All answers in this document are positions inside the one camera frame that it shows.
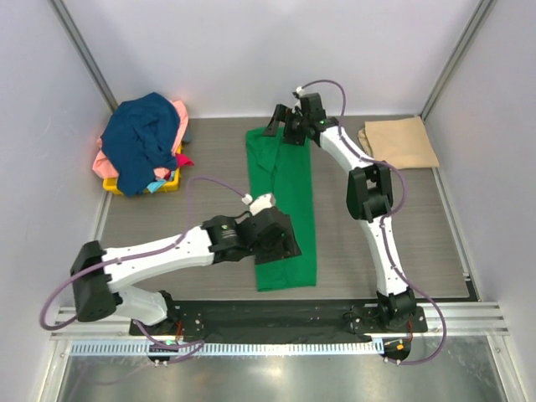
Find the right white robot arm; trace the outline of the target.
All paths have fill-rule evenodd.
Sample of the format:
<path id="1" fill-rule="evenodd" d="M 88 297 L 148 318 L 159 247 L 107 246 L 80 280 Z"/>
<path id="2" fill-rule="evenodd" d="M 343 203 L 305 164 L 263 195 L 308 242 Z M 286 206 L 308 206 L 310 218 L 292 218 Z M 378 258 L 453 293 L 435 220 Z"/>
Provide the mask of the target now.
<path id="1" fill-rule="evenodd" d="M 303 146 L 311 140 L 348 175 L 347 210 L 359 222 L 368 241 L 376 272 L 379 325 L 390 332 L 408 327 L 417 313 L 417 303 L 413 289 L 403 278 L 394 241 L 390 169 L 357 146 L 337 118 L 327 116 L 318 93 L 296 98 L 293 107 L 276 105 L 263 135 L 274 137 L 282 127 L 284 143 Z"/>

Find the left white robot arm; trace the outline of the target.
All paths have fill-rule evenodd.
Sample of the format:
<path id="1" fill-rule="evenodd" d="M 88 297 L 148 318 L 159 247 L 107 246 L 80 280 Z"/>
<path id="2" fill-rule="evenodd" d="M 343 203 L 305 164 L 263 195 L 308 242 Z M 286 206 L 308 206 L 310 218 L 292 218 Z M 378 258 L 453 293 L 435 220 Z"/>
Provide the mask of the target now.
<path id="1" fill-rule="evenodd" d="M 91 241 L 70 270 L 75 316 L 79 322 L 97 322 L 118 315 L 166 335 L 180 321 L 173 298 L 166 291 L 144 291 L 138 282 L 246 257 L 261 265 L 299 255 L 291 218 L 276 207 L 238 217 L 217 215 L 177 238 L 132 247 L 105 250 Z"/>

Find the green t-shirt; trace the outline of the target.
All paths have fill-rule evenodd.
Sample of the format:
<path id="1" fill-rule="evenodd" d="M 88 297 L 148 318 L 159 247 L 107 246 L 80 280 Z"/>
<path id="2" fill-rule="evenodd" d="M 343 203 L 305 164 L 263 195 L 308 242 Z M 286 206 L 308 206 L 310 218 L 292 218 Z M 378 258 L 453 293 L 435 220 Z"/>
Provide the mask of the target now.
<path id="1" fill-rule="evenodd" d="M 276 205 L 291 217 L 301 255 L 255 267 L 258 291 L 279 291 L 317 284 L 317 243 L 313 208 L 310 146 L 283 142 L 282 132 L 265 137 L 264 129 L 246 132 L 250 192 L 273 193 Z"/>

